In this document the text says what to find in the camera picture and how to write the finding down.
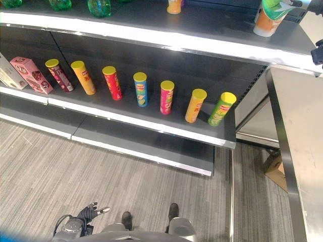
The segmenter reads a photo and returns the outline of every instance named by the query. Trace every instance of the top shelf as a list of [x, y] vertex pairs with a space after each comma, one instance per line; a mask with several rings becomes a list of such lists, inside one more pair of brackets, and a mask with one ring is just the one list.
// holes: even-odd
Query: top shelf
[[5, 26], [323, 72], [312, 62], [314, 45], [299, 24], [283, 21], [272, 37], [260, 37], [252, 32], [253, 15], [190, 6], [171, 15], [166, 12], [166, 3], [136, 0], [114, 5], [111, 17], [98, 19], [90, 14], [85, 1], [73, 1], [70, 10], [55, 12], [47, 1], [34, 0], [16, 9], [1, 9], [0, 19]]

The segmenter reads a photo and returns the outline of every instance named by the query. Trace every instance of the striped carpet floor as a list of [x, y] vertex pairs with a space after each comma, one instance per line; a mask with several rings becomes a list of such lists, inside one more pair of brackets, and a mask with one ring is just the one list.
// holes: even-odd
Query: striped carpet floor
[[[292, 242], [287, 194], [263, 175], [266, 152], [237, 144], [235, 241]], [[76, 143], [0, 120], [0, 230], [50, 240], [59, 217], [97, 201], [111, 211], [94, 233], [128, 210], [135, 230], [163, 232], [172, 202], [200, 241], [228, 241], [228, 152], [218, 149], [214, 177]]]

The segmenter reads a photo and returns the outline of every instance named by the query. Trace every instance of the maroon chip can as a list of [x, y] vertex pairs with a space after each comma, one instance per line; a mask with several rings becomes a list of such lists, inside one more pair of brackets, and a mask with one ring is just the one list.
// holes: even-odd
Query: maroon chip can
[[50, 73], [64, 92], [71, 92], [74, 90], [72, 83], [67, 79], [63, 69], [61, 68], [58, 59], [49, 59], [45, 62], [45, 66], [49, 69]]

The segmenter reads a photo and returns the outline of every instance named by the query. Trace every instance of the red chip can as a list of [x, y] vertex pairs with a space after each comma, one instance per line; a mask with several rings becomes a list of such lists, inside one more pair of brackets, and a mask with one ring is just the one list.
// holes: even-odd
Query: red chip can
[[120, 100], [122, 98], [121, 88], [119, 85], [116, 68], [108, 66], [102, 69], [107, 86], [111, 92], [111, 96], [114, 100]]

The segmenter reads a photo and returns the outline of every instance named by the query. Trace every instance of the white shelf edge strip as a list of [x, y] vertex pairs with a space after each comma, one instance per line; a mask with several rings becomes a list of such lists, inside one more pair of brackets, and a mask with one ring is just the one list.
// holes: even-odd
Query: white shelf edge strip
[[41, 96], [38, 96], [38, 95], [26, 93], [26, 92], [23, 92], [21, 90], [15, 90], [15, 89], [7, 88], [7, 87], [0, 87], [0, 93], [6, 93], [6, 94], [13, 95], [13, 96], [16, 96], [16, 97], [21, 97], [21, 98], [25, 98], [25, 99], [28, 99], [28, 100], [40, 102], [40, 103], [43, 103], [43, 104], [46, 104], [46, 105], [48, 104], [48, 98], [47, 97], [41, 97]]
[[85, 113], [89, 113], [92, 115], [105, 117], [108, 119], [114, 119], [114, 120], [117, 120], [120, 122], [132, 124], [132, 125], [138, 125], [138, 126], [145, 127], [148, 129], [156, 130], [160, 133], [174, 134], [174, 135], [186, 137], [186, 138], [193, 139], [193, 140], [203, 141], [203, 142], [213, 144], [213, 145], [224, 146], [224, 147], [227, 147], [230, 149], [234, 149], [236, 146], [235, 142], [226, 141], [226, 140], [215, 138], [212, 136], [207, 136], [207, 135], [203, 135], [203, 134], [199, 134], [199, 133], [195, 133], [195, 132], [191, 132], [191, 131], [187, 131], [187, 130], [182, 130], [182, 129], [166, 126], [163, 124], [157, 124], [157, 123], [153, 123], [150, 121], [145, 121], [142, 119], [129, 117], [129, 116], [125, 116], [125, 115], [121, 115], [121, 114], [117, 114], [117, 113], [113, 113], [113, 112], [109, 112], [109, 111], [104, 111], [104, 110], [100, 110], [97, 108], [87, 107], [87, 106], [83, 106], [83, 105], [79, 105], [79, 104], [75, 104], [75, 103], [70, 103], [70, 102], [65, 102], [65, 101], [61, 101], [61, 100], [57, 100], [57, 99], [53, 99], [53, 98], [49, 98], [48, 103], [51, 105], [65, 107], [65, 108], [72, 109], [72, 110], [79, 111], [79, 112], [85, 112]]
[[102, 147], [102, 148], [105, 148], [105, 149], [108, 149], [108, 150], [113, 150], [113, 151], [117, 151], [117, 152], [120, 152], [120, 153], [123, 153], [123, 154], [137, 156], [137, 157], [140, 157], [140, 158], [143, 158], [143, 159], [155, 161], [157, 163], [162, 163], [162, 164], [170, 165], [170, 166], [173, 166], [173, 167], [181, 168], [181, 169], [184, 169], [184, 170], [192, 171], [192, 172], [195, 172], [195, 173], [198, 173], [198, 174], [203, 174], [203, 175], [207, 175], [207, 176], [212, 175], [212, 172], [209, 171], [209, 170], [203, 170], [203, 169], [200, 169], [200, 168], [197, 168], [197, 167], [194, 167], [194, 166], [181, 164], [181, 163], [178, 163], [178, 162], [175, 162], [175, 161], [160, 158], [158, 156], [148, 155], [148, 154], [141, 153], [141, 152], [138, 152], [138, 151], [125, 149], [125, 148], [105, 144], [105, 143], [98, 142], [98, 141], [84, 139], [84, 138], [80, 138], [80, 137], [77, 137], [77, 136], [72, 136], [71, 139], [74, 140], [74, 141], [81, 142], [81, 143], [94, 145], [94, 146], [97, 146], [97, 147]]
[[12, 121], [12, 122], [15, 122], [15, 123], [18, 123], [18, 124], [21, 124], [21, 125], [25, 125], [25, 126], [28, 126], [28, 127], [34, 128], [34, 129], [42, 130], [42, 131], [45, 131], [45, 132], [48, 132], [48, 133], [51, 133], [51, 134], [59, 135], [59, 136], [65, 137], [65, 138], [67, 138], [69, 140], [71, 139], [71, 136], [72, 136], [71, 134], [68, 134], [66, 132], [62, 132], [62, 131], [59, 131], [59, 130], [48, 128], [48, 127], [45, 127], [45, 126], [42, 126], [42, 125], [37, 125], [37, 124], [31, 123], [31, 122], [28, 122], [28, 121], [25, 121], [25, 120], [21, 120], [21, 119], [15, 118], [15, 117], [4, 115], [2, 113], [0, 113], [0, 118], [6, 119], [8, 121]]
[[39, 27], [43, 30], [56, 29], [71, 31], [77, 35], [95, 34], [104, 37], [127, 39], [132, 41], [152, 43], [165, 48], [182, 51], [194, 50], [213, 54], [234, 56], [271, 64], [281, 64], [290, 67], [323, 73], [321, 66], [314, 65], [310, 54], [292, 53], [280, 49], [271, 49], [248, 44], [234, 43], [208, 39], [173, 32], [142, 29], [116, 24], [99, 23], [87, 20], [51, 17], [32, 14], [0, 13], [1, 22], [10, 26], [21, 25]]

